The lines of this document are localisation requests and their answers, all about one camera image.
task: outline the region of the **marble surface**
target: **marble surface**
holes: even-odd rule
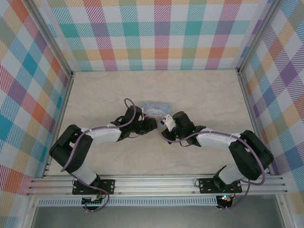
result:
[[[124,98],[168,102],[195,125],[239,133],[252,130],[234,70],[115,71],[76,73],[61,133],[70,125],[102,126],[124,115]],[[156,130],[90,148],[86,163],[98,174],[216,173],[233,162],[230,153],[208,147],[169,145]],[[61,174],[52,161],[49,174]]]

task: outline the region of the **mounting plate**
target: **mounting plate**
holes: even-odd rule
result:
[[[99,180],[98,187],[104,189],[110,195],[113,195],[115,189],[115,180],[109,180],[109,179]],[[73,190],[72,190],[73,195],[99,195],[99,193],[100,192],[98,190],[89,188],[78,181],[73,182]]]
[[[227,185],[223,191],[218,190],[218,188],[214,185],[213,181],[213,178],[198,179],[200,193],[234,193],[233,187],[235,187],[236,193],[242,192],[242,186],[240,185],[240,181],[235,181],[232,184]]]

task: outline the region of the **beige floor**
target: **beige floor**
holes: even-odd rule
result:
[[[77,73],[61,127],[106,125],[126,111],[124,98],[168,102],[195,125],[239,133],[252,129],[234,70]],[[98,174],[215,173],[233,162],[213,148],[167,144],[156,130],[135,139],[91,148],[86,163]],[[49,174],[60,174],[53,160]]]

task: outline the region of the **purple cable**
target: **purple cable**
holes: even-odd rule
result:
[[[259,182],[259,183],[254,183],[254,182],[249,182],[249,181],[246,181],[246,180],[242,180],[242,181],[245,182],[245,183],[248,183],[248,184],[250,183],[250,184],[253,184],[253,185],[262,185],[262,184],[264,184],[264,182],[265,182],[265,180],[266,180],[266,174],[265,174],[264,167],[263,167],[261,161],[259,160],[257,154],[253,151],[253,149],[248,145],[247,142],[245,142],[244,140],[242,140],[242,139],[240,139],[240,138],[238,138],[238,137],[236,137],[236,136],[234,136],[234,135],[227,134],[227,133],[223,133],[223,132],[202,131],[202,132],[193,133],[193,134],[187,136],[187,137],[184,138],[184,139],[177,140],[177,141],[173,141],[173,140],[169,140],[169,139],[165,138],[165,137],[162,135],[162,132],[161,132],[161,129],[160,129],[160,128],[158,128],[158,132],[160,133],[161,137],[162,137],[164,140],[166,140],[166,141],[168,141],[168,142],[170,142],[170,143],[180,143],[180,142],[182,142],[182,141],[185,141],[185,140],[187,140],[187,139],[189,139],[189,138],[191,138],[191,137],[193,137],[193,136],[195,136],[195,135],[199,135],[199,134],[217,134],[217,135],[223,135],[223,136],[227,136],[227,137],[232,137],[232,138],[234,138],[234,139],[240,141],[244,146],[246,146],[246,147],[250,150],[250,152],[252,153],[252,155],[253,155],[254,158],[256,159],[256,161],[257,161],[257,163],[258,163],[258,165],[259,165],[259,167],[260,167],[260,169],[261,169],[261,171],[262,171],[262,180],[261,180],[261,182]]]
[[[103,192],[105,195],[108,196],[108,198],[107,198],[106,202],[104,203],[104,205],[99,206],[99,207],[96,208],[95,210],[89,210],[88,208],[86,208],[86,206],[87,206],[87,203],[86,203],[86,204],[85,204],[85,209],[86,209],[86,211],[89,211],[89,212],[92,212],[92,213],[93,213],[93,212],[96,212],[96,211],[101,210],[102,208],[104,208],[104,207],[108,204],[108,202],[109,202],[109,200],[110,200],[110,194],[109,194],[106,190],[103,190],[103,189],[100,189],[100,188],[91,186],[91,185],[89,185],[89,184],[86,184],[86,183],[84,183],[82,180],[78,179],[76,176],[74,176],[74,175],[71,174],[71,173],[70,173],[70,175],[71,175],[72,177],[74,177],[75,179],[77,179],[77,180],[78,180],[80,183],[82,183],[83,185],[85,185],[85,186],[87,186],[87,187],[89,187],[89,188],[92,188],[92,189],[99,190],[99,191]]]
[[[88,132],[90,132],[90,131],[98,130],[98,129],[103,129],[103,128],[113,129],[113,128],[125,127],[125,126],[129,125],[129,124],[134,120],[135,115],[136,115],[135,104],[134,104],[134,102],[133,102],[131,99],[126,98],[126,99],[124,100],[124,104],[125,104],[128,108],[129,108],[129,106],[127,105],[127,102],[126,102],[126,101],[130,101],[130,102],[132,103],[132,106],[134,107],[134,114],[133,114],[133,116],[132,116],[132,119],[131,119],[129,122],[127,122],[127,123],[125,123],[125,124],[123,124],[123,125],[120,125],[120,126],[101,126],[101,127],[94,127],[94,128],[92,128],[92,129],[89,129],[89,130],[84,131],[84,132],[78,137],[78,139],[76,140],[76,142],[75,142],[75,144],[74,144],[74,147],[73,147],[73,149],[72,149],[72,152],[71,152],[71,154],[70,154],[70,157],[68,158],[66,164],[65,164],[64,167],[60,170],[60,172],[65,171],[65,170],[67,169],[67,167],[69,166],[69,164],[70,164],[70,162],[71,162],[71,160],[72,160],[72,158],[73,158],[73,156],[74,156],[75,150],[76,150],[76,148],[77,148],[77,145],[78,145],[80,139],[81,139],[86,133],[88,133]]]

